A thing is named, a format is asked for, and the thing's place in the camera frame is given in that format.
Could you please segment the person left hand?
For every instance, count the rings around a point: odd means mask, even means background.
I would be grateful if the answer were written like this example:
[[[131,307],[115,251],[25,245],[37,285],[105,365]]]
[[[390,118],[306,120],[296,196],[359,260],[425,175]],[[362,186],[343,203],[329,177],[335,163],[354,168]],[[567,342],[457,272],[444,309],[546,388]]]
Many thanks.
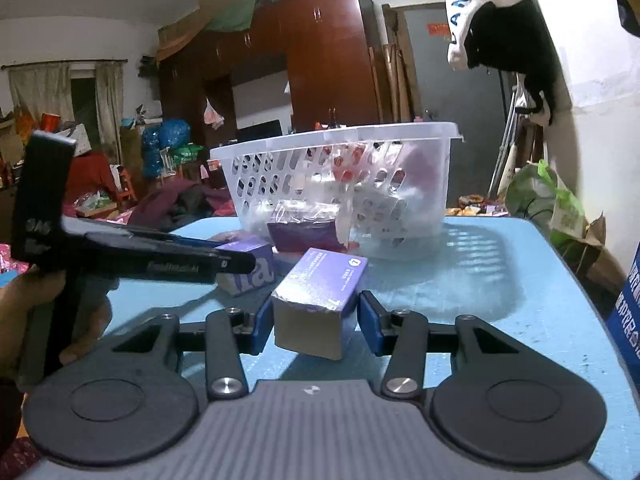
[[[29,311],[48,304],[65,285],[65,273],[44,273],[33,266],[1,289],[1,376],[16,379]],[[104,296],[92,311],[87,330],[58,356],[62,365],[85,356],[104,334],[113,317]]]

